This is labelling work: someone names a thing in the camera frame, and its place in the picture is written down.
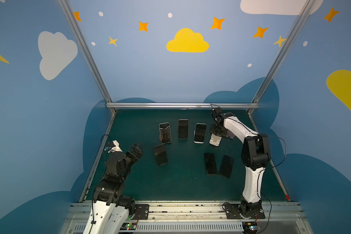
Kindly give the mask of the black phone front stand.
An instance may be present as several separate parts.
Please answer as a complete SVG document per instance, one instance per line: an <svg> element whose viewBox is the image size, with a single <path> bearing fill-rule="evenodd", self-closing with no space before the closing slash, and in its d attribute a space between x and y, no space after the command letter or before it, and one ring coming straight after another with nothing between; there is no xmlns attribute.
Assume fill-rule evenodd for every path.
<svg viewBox="0 0 351 234"><path fill-rule="evenodd" d="M235 162L234 158L224 155L222 158L222 162L221 162L218 174L225 178L231 178L234 162Z"/></svg>

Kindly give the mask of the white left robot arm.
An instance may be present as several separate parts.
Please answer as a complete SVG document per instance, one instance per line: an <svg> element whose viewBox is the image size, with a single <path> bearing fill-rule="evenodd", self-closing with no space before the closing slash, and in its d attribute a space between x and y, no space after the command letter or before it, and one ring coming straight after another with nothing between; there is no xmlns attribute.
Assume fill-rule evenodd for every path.
<svg viewBox="0 0 351 234"><path fill-rule="evenodd" d="M125 153L116 140L111 145L104 176L94 190L85 234L117 234L124 222L135 214L134 198L122 193L131 167L143 156L142 146L138 142Z"/></svg>

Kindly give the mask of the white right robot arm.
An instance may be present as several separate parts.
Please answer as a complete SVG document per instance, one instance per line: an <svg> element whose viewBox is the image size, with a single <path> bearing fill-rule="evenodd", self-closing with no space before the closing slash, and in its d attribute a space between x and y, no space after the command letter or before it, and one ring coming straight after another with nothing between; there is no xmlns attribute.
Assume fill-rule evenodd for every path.
<svg viewBox="0 0 351 234"><path fill-rule="evenodd" d="M234 137L243 143L241 160L246 174L240 207L246 212L260 210L263 173L271 161L269 136L252 130L233 113L224 113L219 106L212 105L211 114L215 121L210 127L211 145L219 146L221 138Z"/></svg>

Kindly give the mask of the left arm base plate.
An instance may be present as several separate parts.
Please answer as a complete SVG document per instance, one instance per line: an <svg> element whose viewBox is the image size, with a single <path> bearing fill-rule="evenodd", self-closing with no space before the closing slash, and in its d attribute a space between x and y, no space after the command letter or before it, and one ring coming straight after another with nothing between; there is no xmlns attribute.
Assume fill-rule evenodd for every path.
<svg viewBox="0 0 351 234"><path fill-rule="evenodd" d="M147 220L149 207L149 204L136 204L132 220Z"/></svg>

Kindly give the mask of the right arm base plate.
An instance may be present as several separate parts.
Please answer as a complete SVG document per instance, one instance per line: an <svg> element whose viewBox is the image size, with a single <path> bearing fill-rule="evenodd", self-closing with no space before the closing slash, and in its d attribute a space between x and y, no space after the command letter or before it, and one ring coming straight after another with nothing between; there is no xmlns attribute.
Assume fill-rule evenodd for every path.
<svg viewBox="0 0 351 234"><path fill-rule="evenodd" d="M262 208L249 209L245 205L240 203L228 203L222 204L223 211L226 214L227 219L265 219L265 213Z"/></svg>

